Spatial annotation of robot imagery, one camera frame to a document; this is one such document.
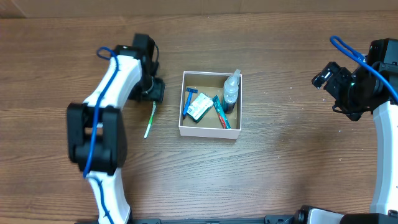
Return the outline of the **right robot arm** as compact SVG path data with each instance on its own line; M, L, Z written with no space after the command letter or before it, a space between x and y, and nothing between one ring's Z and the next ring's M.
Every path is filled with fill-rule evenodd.
M313 79L335 98L335 109L357 121L368 111L375 125L375 184L366 213L339 213L302 206L288 223L397 223L397 100L386 86L397 89L397 65L379 60L369 65L380 72L379 80L361 66L353 73L329 63Z

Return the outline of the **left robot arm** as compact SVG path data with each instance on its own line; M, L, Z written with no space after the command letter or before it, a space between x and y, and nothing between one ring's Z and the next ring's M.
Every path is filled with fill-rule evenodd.
M152 59L159 56L157 44L100 47L99 58L103 50L109 52L103 79L84 102L67 107L68 156L91 185L97 223L132 223L121 171L127 156L122 110L127 100L161 104L165 83L156 76L159 61Z

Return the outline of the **green white toothbrush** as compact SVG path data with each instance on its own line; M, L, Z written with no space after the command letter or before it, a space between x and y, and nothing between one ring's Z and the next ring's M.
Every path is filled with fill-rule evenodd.
M145 134L144 134L144 139L147 139L147 137L149 135L150 129L152 127L152 122L153 122L153 118L154 118L154 115L155 115L156 107L157 107L157 104L156 104L155 101L153 101L152 102L152 111L151 111L151 114L150 114L150 118L149 118L149 122L148 122L148 125L147 125L147 128L146 128Z

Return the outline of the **blue disposable razor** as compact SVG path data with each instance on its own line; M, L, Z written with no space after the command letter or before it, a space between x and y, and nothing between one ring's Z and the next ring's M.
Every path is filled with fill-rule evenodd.
M182 112L183 118L185 118L187 115L188 107L190 106L190 102L192 100L192 95L194 93L198 93L198 90L195 88L186 88L186 91L188 92L188 97L187 97L187 100L186 100L186 103L185 103L185 106L184 106L184 109Z

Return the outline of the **clear bottle with dark liquid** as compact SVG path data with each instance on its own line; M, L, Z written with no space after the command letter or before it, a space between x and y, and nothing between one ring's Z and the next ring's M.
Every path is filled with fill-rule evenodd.
M222 107L226 114L232 113L236 101L239 95L239 82L240 82L241 71L237 69L232 75L230 75L223 86L223 99Z

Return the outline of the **green soap packet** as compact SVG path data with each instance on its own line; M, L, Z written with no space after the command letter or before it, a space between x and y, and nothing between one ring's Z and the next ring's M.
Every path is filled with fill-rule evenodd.
M212 98L204 93L200 93L188 106L187 114L192 120L194 120L194 122L199 123L212 108L213 104L214 102Z

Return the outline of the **Colgate toothpaste tube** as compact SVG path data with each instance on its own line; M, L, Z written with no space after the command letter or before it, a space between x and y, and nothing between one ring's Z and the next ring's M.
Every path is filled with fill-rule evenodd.
M223 127L223 129L231 129L231 126L229 124L229 121L224 113L223 107L221 105L220 99L218 98L218 95L213 97L213 105L215 107L215 111L219 117L220 123Z

